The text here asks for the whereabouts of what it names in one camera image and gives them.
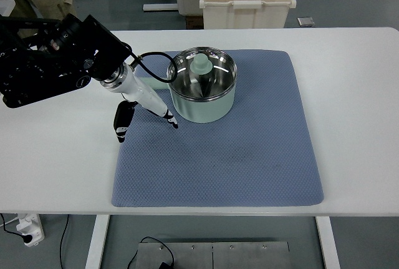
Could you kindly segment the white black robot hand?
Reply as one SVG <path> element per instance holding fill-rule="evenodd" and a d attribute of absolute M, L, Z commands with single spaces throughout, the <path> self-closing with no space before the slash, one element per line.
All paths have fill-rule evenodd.
<path fill-rule="evenodd" d="M 119 103 L 113 120 L 113 128 L 120 143 L 125 140 L 136 105 L 141 105 L 152 114 L 166 119 L 174 128 L 178 128 L 175 117 L 164 101 L 155 90 L 135 75 L 134 70 L 128 64 L 120 66 L 111 77 L 100 84 L 110 92 L 120 93 L 124 98 Z"/>

